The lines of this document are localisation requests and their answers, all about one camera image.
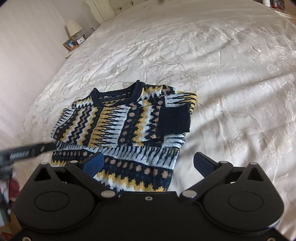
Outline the white embroidered bedspread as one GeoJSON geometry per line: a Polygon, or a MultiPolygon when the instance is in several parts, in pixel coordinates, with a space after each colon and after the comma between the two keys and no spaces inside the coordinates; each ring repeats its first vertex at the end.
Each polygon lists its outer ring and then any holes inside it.
{"type": "Polygon", "coordinates": [[[102,24],[30,107],[18,135],[49,141],[62,110],[93,88],[140,80],[197,94],[170,190],[201,180],[193,156],[257,162],[283,199],[295,239],[295,25],[253,1],[146,1],[102,24]]]}

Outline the wooden photo frame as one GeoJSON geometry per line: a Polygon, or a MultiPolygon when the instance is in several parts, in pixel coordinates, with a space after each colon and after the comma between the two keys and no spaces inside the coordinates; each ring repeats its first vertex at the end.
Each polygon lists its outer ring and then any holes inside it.
{"type": "Polygon", "coordinates": [[[63,43],[63,46],[69,50],[72,51],[78,47],[78,43],[74,39],[68,39],[66,42],[63,43]]]}

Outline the navy yellow patterned knit sweater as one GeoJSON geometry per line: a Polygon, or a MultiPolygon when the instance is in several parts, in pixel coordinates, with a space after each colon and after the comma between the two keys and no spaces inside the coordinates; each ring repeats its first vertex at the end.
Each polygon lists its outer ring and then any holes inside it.
{"type": "Polygon", "coordinates": [[[136,81],[109,92],[93,89],[63,109],[52,131],[52,163],[102,153],[94,178],[115,191],[166,191],[190,131],[197,96],[136,81]]]}

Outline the left cream table lamp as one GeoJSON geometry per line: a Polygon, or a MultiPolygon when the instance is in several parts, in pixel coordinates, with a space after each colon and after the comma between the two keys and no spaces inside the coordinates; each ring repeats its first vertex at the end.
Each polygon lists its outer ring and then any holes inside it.
{"type": "Polygon", "coordinates": [[[81,25],[79,25],[77,22],[73,20],[69,20],[66,23],[66,28],[70,37],[75,36],[77,33],[79,33],[82,30],[81,25]]]}

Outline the cream tufted headboard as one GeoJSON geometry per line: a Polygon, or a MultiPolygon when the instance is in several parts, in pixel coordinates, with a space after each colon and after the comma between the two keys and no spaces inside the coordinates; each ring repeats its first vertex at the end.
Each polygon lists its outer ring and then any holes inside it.
{"type": "Polygon", "coordinates": [[[144,3],[145,0],[86,0],[90,11],[98,23],[114,19],[122,11],[144,3]]]}

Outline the left cream nightstand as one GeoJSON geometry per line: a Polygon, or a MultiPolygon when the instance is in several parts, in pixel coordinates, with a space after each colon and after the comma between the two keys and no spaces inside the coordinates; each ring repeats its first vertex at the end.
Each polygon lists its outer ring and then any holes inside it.
{"type": "Polygon", "coordinates": [[[68,53],[65,54],[65,59],[68,59],[72,54],[74,54],[77,50],[79,49],[79,46],[72,50],[72,51],[69,51],[68,53]]]}

